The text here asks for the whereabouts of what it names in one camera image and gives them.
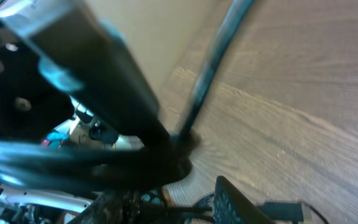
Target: beige wall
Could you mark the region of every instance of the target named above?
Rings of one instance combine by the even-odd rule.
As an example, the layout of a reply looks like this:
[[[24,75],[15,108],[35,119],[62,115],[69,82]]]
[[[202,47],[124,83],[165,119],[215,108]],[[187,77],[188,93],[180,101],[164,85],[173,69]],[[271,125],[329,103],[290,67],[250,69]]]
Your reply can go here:
[[[123,34],[158,92],[218,0],[87,0]]]

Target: wood grain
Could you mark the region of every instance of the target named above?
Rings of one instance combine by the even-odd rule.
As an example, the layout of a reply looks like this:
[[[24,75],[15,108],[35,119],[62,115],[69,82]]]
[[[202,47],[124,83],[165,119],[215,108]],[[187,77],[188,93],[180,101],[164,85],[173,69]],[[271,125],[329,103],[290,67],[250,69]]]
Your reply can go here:
[[[180,122],[221,2],[160,94]],[[358,223],[358,1],[268,0],[246,18],[195,127],[194,171],[168,186],[179,204],[224,175],[255,203],[304,200],[331,223]]]

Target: white plastic part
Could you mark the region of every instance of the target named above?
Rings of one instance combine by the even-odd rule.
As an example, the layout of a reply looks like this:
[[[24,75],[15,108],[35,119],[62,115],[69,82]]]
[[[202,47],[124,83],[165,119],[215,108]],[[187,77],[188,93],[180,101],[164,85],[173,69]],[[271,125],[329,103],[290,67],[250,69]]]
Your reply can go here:
[[[92,204],[92,200],[76,197],[57,190],[24,190],[1,185],[1,203],[31,203],[81,213]]]

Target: wooden floor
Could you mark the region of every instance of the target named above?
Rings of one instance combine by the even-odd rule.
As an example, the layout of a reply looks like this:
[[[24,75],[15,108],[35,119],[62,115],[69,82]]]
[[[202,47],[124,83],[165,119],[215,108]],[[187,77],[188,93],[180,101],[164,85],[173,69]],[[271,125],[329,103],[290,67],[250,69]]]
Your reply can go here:
[[[160,94],[172,129],[229,3],[219,5]],[[203,142],[194,170],[168,186],[176,203],[193,203],[224,175],[255,203],[304,200],[331,223],[358,223],[358,1],[257,3],[195,129]]]

